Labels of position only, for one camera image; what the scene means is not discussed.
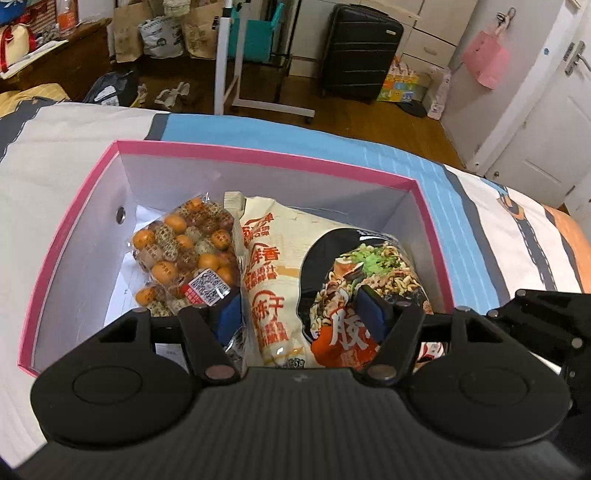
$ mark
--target white stand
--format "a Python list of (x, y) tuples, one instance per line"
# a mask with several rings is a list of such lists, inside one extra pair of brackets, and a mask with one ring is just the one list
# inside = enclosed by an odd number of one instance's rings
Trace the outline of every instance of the white stand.
[[(232, 8), (232, 0), (225, 0), (226, 8)], [(300, 108), (291, 105), (282, 105), (280, 103), (257, 102), (255, 100), (244, 100), (240, 98), (240, 82), (242, 78), (242, 63), (244, 60), (244, 44), (246, 41), (246, 26), (248, 25), (248, 11), (250, 3), (243, 3), (240, 10), (240, 29), (238, 30), (238, 42), (236, 45), (236, 59), (234, 61), (234, 77), (230, 86), (226, 89), (226, 68), (228, 66), (228, 44), (230, 40), (230, 22), (229, 17), (220, 18), (217, 28), (217, 52), (216, 52), (216, 80), (215, 92), (213, 98), (214, 115), (223, 115), (226, 100), (234, 90), (233, 106), (243, 106), (247, 108), (258, 108), (260, 110), (271, 110), (273, 112), (293, 113), (294, 115), (305, 116), (309, 119), (314, 118), (316, 112), (307, 108)]]

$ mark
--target pink box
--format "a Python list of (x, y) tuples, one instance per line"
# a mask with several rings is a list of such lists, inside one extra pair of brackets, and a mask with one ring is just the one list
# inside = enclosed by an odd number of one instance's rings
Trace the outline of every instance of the pink box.
[[(141, 215), (156, 218), (196, 193), (222, 202), (233, 190), (396, 236), (414, 258), (433, 309), (453, 308), (437, 233), (414, 179), (246, 148), (117, 141), (80, 186), (56, 232), (31, 295), (19, 366), (37, 375), (136, 306), (132, 293), (146, 279), (137, 276), (127, 242)], [(119, 224), (121, 206), (126, 217)]]
[(505, 74), (511, 54), (499, 43), (499, 37), (480, 32), (470, 43), (462, 62), (478, 83), (494, 89)]

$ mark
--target suitcase handle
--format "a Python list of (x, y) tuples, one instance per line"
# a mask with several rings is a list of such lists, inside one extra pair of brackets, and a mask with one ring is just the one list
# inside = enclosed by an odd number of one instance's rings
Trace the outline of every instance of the suitcase handle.
[(382, 12), (382, 11), (376, 9), (376, 8), (373, 8), (373, 7), (368, 7), (367, 5), (359, 5), (359, 4), (349, 4), (349, 5), (351, 5), (352, 7), (357, 7), (357, 8), (359, 8), (359, 7), (365, 8), (367, 10), (371, 10), (372, 12), (376, 12), (376, 13), (379, 13), (379, 14), (382, 14), (382, 15), (386, 15), (386, 17), (388, 16), (387, 13), (384, 13), (384, 12)]

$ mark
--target wooden floor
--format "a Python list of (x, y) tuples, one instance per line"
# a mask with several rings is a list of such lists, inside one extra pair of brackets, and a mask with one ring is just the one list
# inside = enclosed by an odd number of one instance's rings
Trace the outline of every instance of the wooden floor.
[[(189, 82), (197, 92), (195, 103), (184, 107), (183, 112), (213, 113), (213, 66), (212, 61), (187, 57), (166, 60), (143, 57), (138, 61), (137, 69), (141, 81), (148, 87), (146, 107), (154, 108), (153, 100), (161, 90), (174, 88), (182, 81)], [(245, 65), (241, 97), (272, 102), (278, 78), (278, 70), (272, 67)], [(322, 99), (318, 96), (316, 81), (305, 77), (285, 78), (281, 102), (315, 109), (313, 123), (307, 125), (302, 117), (287, 113), (249, 108), (240, 108), (236, 113), (227, 109), (227, 113), (391, 145), (429, 160), (463, 168), (439, 122), (408, 115), (393, 103), (367, 105), (332, 96)]]

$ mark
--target black bag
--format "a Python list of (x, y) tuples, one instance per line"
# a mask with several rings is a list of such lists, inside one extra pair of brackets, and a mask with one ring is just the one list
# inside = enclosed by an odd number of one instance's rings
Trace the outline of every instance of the black bag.
[(322, 89), (375, 100), (403, 33), (402, 24), (383, 12), (363, 5), (336, 5), (324, 51)]
[(84, 103), (131, 106), (138, 96), (138, 77), (129, 73), (109, 72), (99, 77), (84, 98)]

